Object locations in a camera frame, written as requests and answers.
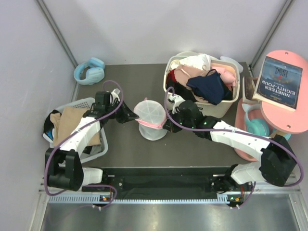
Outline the white mesh laundry bag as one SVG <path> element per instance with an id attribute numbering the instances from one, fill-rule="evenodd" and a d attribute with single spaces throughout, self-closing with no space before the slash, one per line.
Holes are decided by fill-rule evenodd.
<path id="1" fill-rule="evenodd" d="M 145 139 L 156 141 L 166 135 L 167 130 L 163 129 L 163 125 L 167 121 L 167 115 L 160 103 L 145 98 L 134 107 L 133 112 L 139 116 L 135 120 L 139 123 L 140 134 Z"/>

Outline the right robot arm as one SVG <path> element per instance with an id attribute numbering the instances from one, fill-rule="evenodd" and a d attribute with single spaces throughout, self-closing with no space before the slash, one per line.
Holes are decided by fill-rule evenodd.
<path id="1" fill-rule="evenodd" d="M 297 161 L 284 136 L 275 135 L 271 138 L 254 135 L 216 117 L 204 116 L 195 103 L 176 94 L 165 94 L 164 104 L 168 103 L 172 105 L 171 110 L 166 110 L 168 131 L 176 133 L 182 129 L 188 130 L 199 138 L 228 145 L 256 159 L 249 164 L 230 167 L 224 179 L 229 190 L 237 190 L 242 184 L 251 181 L 287 186 L 286 182 Z"/>

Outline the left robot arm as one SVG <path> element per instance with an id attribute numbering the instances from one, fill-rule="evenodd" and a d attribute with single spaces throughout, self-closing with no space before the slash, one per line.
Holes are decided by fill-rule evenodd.
<path id="1" fill-rule="evenodd" d="M 123 124 L 138 118 L 123 101 L 123 93 L 116 88 L 112 92 L 99 91 L 95 102 L 81 117 L 72 133 L 56 147 L 45 153 L 44 188 L 49 187 L 78 191 L 81 187 L 94 186 L 104 191 L 109 186 L 109 179 L 99 168 L 83 167 L 81 154 L 90 140 L 98 134 L 110 119 Z"/>

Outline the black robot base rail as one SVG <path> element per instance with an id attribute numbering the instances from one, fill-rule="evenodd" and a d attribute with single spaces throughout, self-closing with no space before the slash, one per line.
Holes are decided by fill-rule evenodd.
<path id="1" fill-rule="evenodd" d="M 228 167 L 105 167 L 97 187 L 82 187 L 84 192 L 117 190 L 117 199 L 172 200 L 216 199 L 218 194 L 242 196 L 252 189 L 251 183 L 240 186 L 224 177 Z"/>

